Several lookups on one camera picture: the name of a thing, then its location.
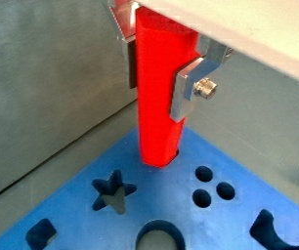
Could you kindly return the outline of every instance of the blue foam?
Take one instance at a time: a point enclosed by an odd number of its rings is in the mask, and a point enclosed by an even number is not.
[[[57,230],[46,250],[135,249],[137,235],[153,220],[178,228],[186,249],[265,249],[249,234],[262,209],[273,214],[280,238],[299,245],[299,206],[198,135],[184,130],[180,153],[164,169],[142,164],[137,140],[134,130],[45,199],[0,236],[1,250],[30,250],[26,233],[42,219]],[[196,177],[198,166],[212,169],[208,183]],[[98,197],[91,181],[107,180],[114,170],[137,186],[122,215],[110,206],[91,210]],[[221,182],[234,187],[230,200],[216,193]],[[206,208],[194,204],[197,189],[210,195]]]

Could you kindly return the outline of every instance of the bolt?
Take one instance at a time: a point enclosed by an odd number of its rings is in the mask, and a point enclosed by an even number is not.
[[[194,95],[209,99],[216,92],[216,84],[208,79],[204,78],[194,84]]]

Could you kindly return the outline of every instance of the grey surface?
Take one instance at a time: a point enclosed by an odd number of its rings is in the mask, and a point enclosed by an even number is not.
[[[0,190],[134,99],[97,0],[0,1]]]
[[[299,203],[299,82],[240,54],[188,126]]]
[[[126,106],[0,196],[0,234],[135,127]]]
[[[146,232],[138,242],[137,250],[177,250],[172,236],[162,230]]]

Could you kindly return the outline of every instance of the metal bracket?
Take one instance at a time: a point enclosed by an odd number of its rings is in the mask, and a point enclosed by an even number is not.
[[[102,0],[117,31],[117,40],[125,60],[126,82],[130,89],[137,87],[135,71],[135,16],[139,4],[129,0]]]
[[[178,122],[194,108],[194,97],[209,99],[216,91],[216,84],[208,75],[224,64],[232,49],[200,35],[197,52],[204,55],[194,59],[176,74],[173,98],[169,110],[170,118]]]

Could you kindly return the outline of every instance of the red plastic bar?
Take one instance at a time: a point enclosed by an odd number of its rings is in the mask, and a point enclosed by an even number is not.
[[[139,151],[146,165],[164,167],[177,154],[185,120],[169,118],[174,74],[198,55],[197,32],[141,7],[135,12]]]

